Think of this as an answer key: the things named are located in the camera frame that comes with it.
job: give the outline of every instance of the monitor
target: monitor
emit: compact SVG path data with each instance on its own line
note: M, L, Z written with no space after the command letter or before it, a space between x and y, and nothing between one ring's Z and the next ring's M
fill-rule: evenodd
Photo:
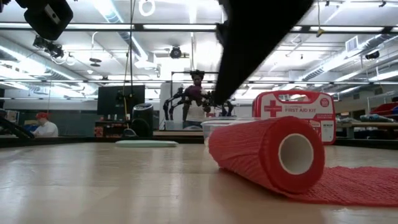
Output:
M124 88L124 95L131 93L131 86L105 86L98 88L98 105L97 114L124 114L124 100L119 98L122 95ZM145 103L145 85L132 86L132 98L126 98L127 112L132 113L134 106Z

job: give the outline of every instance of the man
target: man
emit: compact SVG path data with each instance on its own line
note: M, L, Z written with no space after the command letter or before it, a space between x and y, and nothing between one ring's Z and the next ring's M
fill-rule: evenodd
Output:
M52 138L58 137L58 128L53 122L49 121L49 114L38 113L36 115L39 127L33 132L35 137L39 138Z
M202 74L194 74L192 75L193 85L187 88L187 93L190 96L190 100L192 102L190 105L184 105L184 110L187 111L187 119L183 123L183 128L187 128L190 126L197 126L201 128L201 123L206 118L206 113L203 110L203 97L201 95L205 95L206 91L201 87L201 82L203 80Z

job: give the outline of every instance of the wooden table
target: wooden table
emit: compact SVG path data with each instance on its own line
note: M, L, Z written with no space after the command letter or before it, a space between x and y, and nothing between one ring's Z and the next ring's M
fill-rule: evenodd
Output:
M398 151L328 147L328 166L398 167ZM0 151L2 224L395 224L391 208L291 202L220 172L202 144Z

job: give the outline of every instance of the desk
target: desk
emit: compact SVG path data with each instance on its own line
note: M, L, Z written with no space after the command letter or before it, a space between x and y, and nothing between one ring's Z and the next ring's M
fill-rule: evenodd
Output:
M346 128L347 137L354 139L354 128L379 128L379 129L395 130L398 129L398 123L383 123L383 122L337 123L336 128Z

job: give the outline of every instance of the box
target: box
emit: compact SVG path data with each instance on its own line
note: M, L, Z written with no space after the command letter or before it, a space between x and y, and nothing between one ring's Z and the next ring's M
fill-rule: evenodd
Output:
M307 101L282 101L282 95L302 95ZM335 105L332 96L326 93L303 90L261 93L253 102L252 115L261 119L295 116L308 121L325 145L336 140Z

